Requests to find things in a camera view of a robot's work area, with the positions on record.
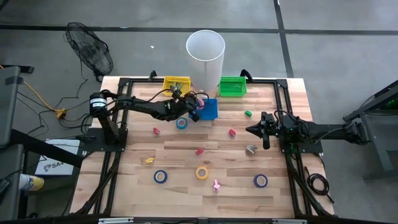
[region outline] small yellow object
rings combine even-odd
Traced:
[[[151,157],[151,158],[145,160],[145,162],[148,163],[148,164],[149,163],[153,163],[154,162],[154,158]]]
[[[199,172],[202,171],[202,170],[205,171],[204,175],[200,175],[199,174]],[[206,179],[209,176],[209,171],[207,170],[206,167],[200,166],[200,167],[197,168],[196,175],[197,175],[198,179],[204,180],[204,179]]]

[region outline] blue tape roll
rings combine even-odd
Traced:
[[[184,125],[179,125],[179,122],[184,121]],[[178,129],[185,129],[188,126],[188,121],[185,118],[179,118],[176,120],[175,125]]]
[[[260,184],[259,183],[259,178],[264,178],[264,183]],[[267,187],[268,184],[268,178],[264,175],[264,174],[258,174],[254,177],[254,185],[258,188],[263,188],[263,187]]]
[[[159,174],[159,173],[163,173],[163,175],[164,175],[164,178],[163,178],[162,180],[159,180],[159,177],[158,177],[158,174]],[[156,172],[155,172],[155,175],[154,175],[154,180],[155,180],[155,182],[157,182],[158,184],[163,184],[163,183],[165,183],[166,180],[167,180],[167,173],[166,173],[166,171],[164,171],[164,170],[158,170],[158,171],[156,171]]]

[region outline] green basket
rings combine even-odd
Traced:
[[[221,96],[244,96],[246,94],[245,77],[221,77]]]

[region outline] red block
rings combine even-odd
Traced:
[[[203,148],[199,148],[196,152],[197,155],[200,155],[201,153],[203,153]]]
[[[157,128],[154,128],[154,134],[158,135],[160,134],[160,131]]]
[[[230,129],[230,130],[229,130],[229,135],[230,135],[231,137],[235,137],[235,136],[236,136],[236,132],[235,132],[234,130]]]

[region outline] white label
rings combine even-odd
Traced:
[[[95,99],[90,100],[90,103],[97,103],[97,102],[106,104],[106,100],[102,99],[102,98],[95,98]]]
[[[105,106],[106,103],[93,103],[93,107],[97,107],[97,106]]]

